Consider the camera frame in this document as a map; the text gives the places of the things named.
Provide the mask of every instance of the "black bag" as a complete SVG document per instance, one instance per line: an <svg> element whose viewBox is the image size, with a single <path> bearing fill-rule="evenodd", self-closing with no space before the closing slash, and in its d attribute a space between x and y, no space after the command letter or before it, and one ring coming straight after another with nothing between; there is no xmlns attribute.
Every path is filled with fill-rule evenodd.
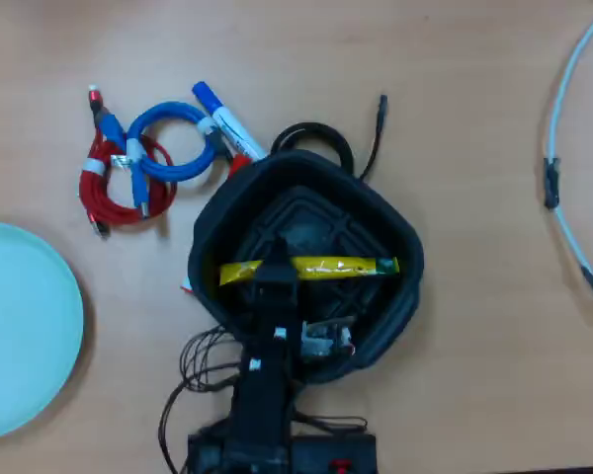
<svg viewBox="0 0 593 474"><path fill-rule="evenodd" d="M315 153L281 151L236 172L211 198L194 228L189 280L194 294L235 339L255 327L252 283L218 286L219 267L263 260L277 238L296 256L396 257L398 276L302 281L307 321L355 314L355 353L303 366L304 383L324 383L372 365L419 303L424 269L411 225L363 182Z"/></svg>

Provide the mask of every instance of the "blue usb cable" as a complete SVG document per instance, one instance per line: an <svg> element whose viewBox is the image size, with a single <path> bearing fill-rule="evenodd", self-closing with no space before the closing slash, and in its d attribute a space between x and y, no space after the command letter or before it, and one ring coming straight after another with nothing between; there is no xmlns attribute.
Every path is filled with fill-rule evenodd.
<svg viewBox="0 0 593 474"><path fill-rule="evenodd" d="M205 149L195 160L180 166L165 166L150 160L140 143L142 132L150 125L163 119L182 119L194 123L205 136ZM230 157L230 152L221 139L221 132L215 121L189 104L165 102L144 112L131 124L124 138L123 128L112 114L101 117L98 127L126 153L130 162L131 193L134 205L140 208L144 218L149 216L148 175L164 183L177 183L200 175L212 163L214 157Z"/></svg>

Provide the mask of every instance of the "tangled wires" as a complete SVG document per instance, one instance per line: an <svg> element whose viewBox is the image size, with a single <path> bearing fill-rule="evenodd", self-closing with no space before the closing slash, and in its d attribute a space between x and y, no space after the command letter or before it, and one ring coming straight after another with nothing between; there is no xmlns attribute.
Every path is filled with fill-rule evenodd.
<svg viewBox="0 0 593 474"><path fill-rule="evenodd" d="M185 472L187 463L185 462L183 468L178 471L169 453L167 446L167 421L169 420L171 409L184 390L195 393L217 392L235 383L238 377L237 374L231 374L215 382L210 380L210 374L212 373L234 369L239 366L238 361L209 366L210 351L216 346L227 344L237 343L224 328L215 326L191 338L180 353L179 369L182 380L174 391L171 392L171 395L169 395L160 417L160 424L158 425L158 443L160 444L160 449L162 450L167 467L169 467L172 474Z"/></svg>

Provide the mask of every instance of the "coiled cable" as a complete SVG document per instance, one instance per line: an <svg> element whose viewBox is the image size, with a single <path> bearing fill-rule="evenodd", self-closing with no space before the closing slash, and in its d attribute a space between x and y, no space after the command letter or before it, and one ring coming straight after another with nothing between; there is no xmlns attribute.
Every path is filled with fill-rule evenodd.
<svg viewBox="0 0 593 474"><path fill-rule="evenodd" d="M94 116L104 110L101 93L94 88L90 91L90 107ZM105 237L109 231L109 225L135 224L142 219L142 215L138 209L118 205L108 197L107 188L112 157L123 151L112 140L104 140L104 134L96 122L95 120L95 137L79 177L79 198L95 230ZM167 165L173 165L167 151L155 140L148 136L143 136L141 140L150 160L155 161L154 152L157 150L162 154ZM159 181L152 180L147 199L150 215L155 216L165 211L171 205L175 195L175 184L168 187Z"/></svg>
<svg viewBox="0 0 593 474"><path fill-rule="evenodd" d="M139 146L139 138L146 128L163 119L182 119L199 126L199 130L205 136L206 144L204 150L196 159L184 165L177 166L163 166L157 162L146 159L146 154L143 153L144 150ZM140 169L150 177L159 181L178 183L180 181L190 180L191 178L200 175L213 161L216 150L214 148L215 143L213 142L213 138L210 138L212 133L213 137L221 140L217 124L212 118L205 116L202 112L189 104L184 104L182 102L165 102L142 113L129 126L129 130L127 131L127 142L135 140L138 146L131 149L128 145L128 159L130 161L139 161ZM136 151L140 152L141 156L130 156L131 153Z"/></svg>
<svg viewBox="0 0 593 474"><path fill-rule="evenodd" d="M369 154L367 166L358 177L361 181L367 178L376 162L378 151L380 150L381 136L382 131L384 130L384 121L386 119L387 111L388 98L386 95L381 95L376 117L376 134L374 136L374 142ZM345 137L335 128L317 121L304 121L286 128L277 136L277 138L275 138L271 148L271 155L278 151L292 150L297 147L298 142L306 139L319 140L330 146L338 154L341 168L350 175L354 175L354 153Z"/></svg>
<svg viewBox="0 0 593 474"><path fill-rule="evenodd" d="M588 28L584 36L577 43L575 49L571 53L569 60L564 67L562 78L557 89L555 100L553 101L553 109L551 111L551 119L549 125L549 135L547 140L547 156L545 158L545 207L553 212L559 228L568 243L571 253L575 257L584 278L589 286L593 289L593 268L586 258L582 248L578 244L573 232L564 216L562 207L560 206L559 198L559 159L556 156L556 136L557 126L560 121L562 113L562 106L564 105L564 98L568 89L575 66L584 51L584 48L593 38L593 23Z"/></svg>

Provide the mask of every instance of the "yellow snack bar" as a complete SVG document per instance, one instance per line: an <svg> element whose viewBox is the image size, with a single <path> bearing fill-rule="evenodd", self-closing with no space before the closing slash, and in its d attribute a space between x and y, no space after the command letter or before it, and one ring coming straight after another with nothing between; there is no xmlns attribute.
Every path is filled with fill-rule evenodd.
<svg viewBox="0 0 593 474"><path fill-rule="evenodd" d="M364 259L361 257L294 257L299 279L341 279L372 275L399 274L397 258ZM252 279L261 260L224 264L219 268L219 285Z"/></svg>

